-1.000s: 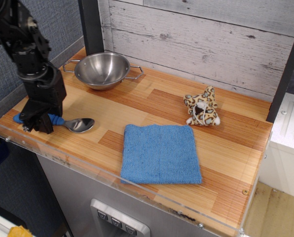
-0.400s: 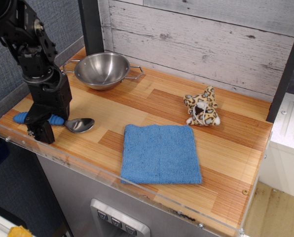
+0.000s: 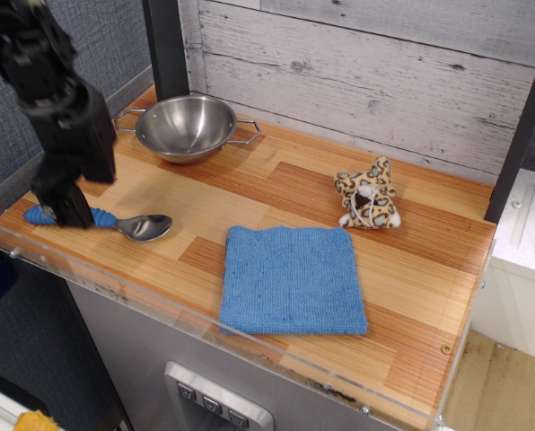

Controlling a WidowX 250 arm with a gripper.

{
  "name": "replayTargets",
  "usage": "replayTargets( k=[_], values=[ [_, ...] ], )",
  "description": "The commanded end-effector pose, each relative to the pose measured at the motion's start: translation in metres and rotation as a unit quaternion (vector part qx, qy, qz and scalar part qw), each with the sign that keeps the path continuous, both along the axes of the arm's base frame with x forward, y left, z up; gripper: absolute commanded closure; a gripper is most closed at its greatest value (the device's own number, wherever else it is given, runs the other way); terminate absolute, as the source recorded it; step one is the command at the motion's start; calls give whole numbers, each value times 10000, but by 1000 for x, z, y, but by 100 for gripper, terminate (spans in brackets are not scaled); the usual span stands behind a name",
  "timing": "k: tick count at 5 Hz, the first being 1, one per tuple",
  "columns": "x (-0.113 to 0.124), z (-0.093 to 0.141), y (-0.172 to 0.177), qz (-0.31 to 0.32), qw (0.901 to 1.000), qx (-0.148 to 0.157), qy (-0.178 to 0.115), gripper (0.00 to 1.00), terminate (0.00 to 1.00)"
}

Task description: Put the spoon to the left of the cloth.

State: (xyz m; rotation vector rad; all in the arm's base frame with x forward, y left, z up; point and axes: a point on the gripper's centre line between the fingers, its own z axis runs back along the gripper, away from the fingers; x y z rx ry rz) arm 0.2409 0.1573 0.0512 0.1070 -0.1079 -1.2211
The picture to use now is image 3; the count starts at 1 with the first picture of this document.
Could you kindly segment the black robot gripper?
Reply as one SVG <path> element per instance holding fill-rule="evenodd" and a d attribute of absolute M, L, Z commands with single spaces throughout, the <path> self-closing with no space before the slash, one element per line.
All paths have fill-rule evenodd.
<path fill-rule="evenodd" d="M 44 216 L 66 227 L 93 226 L 92 211 L 75 181 L 112 183 L 116 132 L 102 94 L 87 83 L 75 85 L 74 98 L 29 112 L 45 158 L 31 190 Z"/>

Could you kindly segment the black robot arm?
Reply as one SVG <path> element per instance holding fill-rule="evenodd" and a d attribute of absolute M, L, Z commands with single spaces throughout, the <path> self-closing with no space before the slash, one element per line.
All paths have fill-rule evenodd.
<path fill-rule="evenodd" d="M 75 71 L 75 48 L 43 1 L 0 1 L 0 75 L 16 94 L 44 158 L 31 184 L 60 226 L 87 228 L 79 178 L 112 183 L 116 132 L 102 94 Z"/>

